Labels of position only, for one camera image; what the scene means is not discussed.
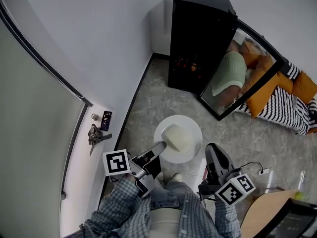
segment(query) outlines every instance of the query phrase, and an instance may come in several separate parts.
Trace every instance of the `white plate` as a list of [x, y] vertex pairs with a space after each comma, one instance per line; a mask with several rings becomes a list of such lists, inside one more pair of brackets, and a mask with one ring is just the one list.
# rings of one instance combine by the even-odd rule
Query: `white plate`
[[192, 135], [193, 142], [189, 147], [181, 152], [178, 152], [173, 148], [167, 146], [166, 149], [160, 154], [160, 156], [172, 163], [178, 164], [188, 162], [196, 156], [203, 142], [202, 131], [200, 130], [198, 124], [191, 118], [176, 115], [168, 117], [161, 121], [154, 133], [154, 143], [163, 141], [163, 131], [173, 124], [176, 124], [189, 132]]

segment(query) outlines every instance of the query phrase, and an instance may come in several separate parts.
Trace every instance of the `plaid shirt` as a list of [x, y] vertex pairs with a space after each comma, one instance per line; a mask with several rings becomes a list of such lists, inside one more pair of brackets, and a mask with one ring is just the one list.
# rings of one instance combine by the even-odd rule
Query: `plaid shirt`
[[[151, 197], [141, 199], [138, 193], [139, 189], [128, 178], [123, 178], [118, 183], [113, 192], [102, 200], [99, 210], [85, 222], [95, 233], [95, 237], [142, 238], [149, 236]], [[217, 201], [215, 205], [214, 224], [199, 198], [188, 188], [179, 220], [178, 237], [240, 237], [235, 208], [228, 207], [221, 201]], [[83, 236], [83, 231], [79, 230], [68, 237], [82, 238]], [[87, 226], [85, 226], [85, 237], [92, 237]]]

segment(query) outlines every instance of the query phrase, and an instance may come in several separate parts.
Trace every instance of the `white wall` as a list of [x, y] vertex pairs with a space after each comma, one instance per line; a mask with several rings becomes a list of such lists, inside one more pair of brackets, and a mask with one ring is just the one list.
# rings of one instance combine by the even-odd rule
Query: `white wall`
[[[172, 0], [151, 0], [152, 47], [169, 54]], [[317, 83], [317, 0], [230, 0], [254, 28]]]
[[[105, 180], [102, 151], [116, 144], [151, 51], [149, 0], [4, 0], [21, 32], [81, 94], [93, 102], [70, 159], [61, 235], [97, 209]], [[113, 111], [112, 139], [89, 157], [91, 112]]]

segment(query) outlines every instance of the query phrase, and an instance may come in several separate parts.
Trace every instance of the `black device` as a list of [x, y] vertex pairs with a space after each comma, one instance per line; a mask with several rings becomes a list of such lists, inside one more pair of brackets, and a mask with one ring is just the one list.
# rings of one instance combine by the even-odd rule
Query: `black device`
[[230, 0], [173, 0], [168, 86], [201, 94], [236, 24]]
[[316, 205], [288, 199], [255, 238], [299, 238], [310, 227], [316, 216]]
[[101, 126], [100, 126], [101, 130], [104, 130], [104, 131], [109, 130], [111, 116], [112, 116], [112, 112], [104, 111], [104, 115], [103, 115], [103, 118], [101, 120]]

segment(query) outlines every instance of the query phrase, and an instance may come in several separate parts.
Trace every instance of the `person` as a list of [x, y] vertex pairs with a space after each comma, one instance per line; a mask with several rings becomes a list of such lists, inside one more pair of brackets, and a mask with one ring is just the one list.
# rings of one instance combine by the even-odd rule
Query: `person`
[[122, 178], [110, 195], [68, 238], [238, 238], [240, 226], [234, 206], [216, 199], [215, 223], [199, 197], [176, 173], [162, 185], [163, 175], [144, 199], [138, 196], [134, 176]]

